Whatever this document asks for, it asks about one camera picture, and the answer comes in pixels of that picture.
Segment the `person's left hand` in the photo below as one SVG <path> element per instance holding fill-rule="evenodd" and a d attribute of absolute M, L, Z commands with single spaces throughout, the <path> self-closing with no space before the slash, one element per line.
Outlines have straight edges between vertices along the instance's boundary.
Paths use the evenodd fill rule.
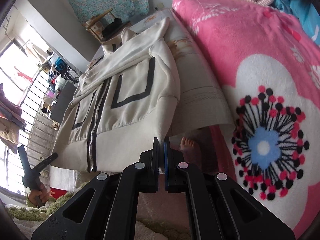
<path fill-rule="evenodd" d="M 46 204 L 46 202 L 48 202 L 49 198 L 51 197 L 51 194 L 47 191 L 47 188 L 42 182 L 40 182 L 38 187 L 38 190 L 32 189 L 28 193 L 28 199 L 36 207 L 41 207 L 43 204 Z"/>

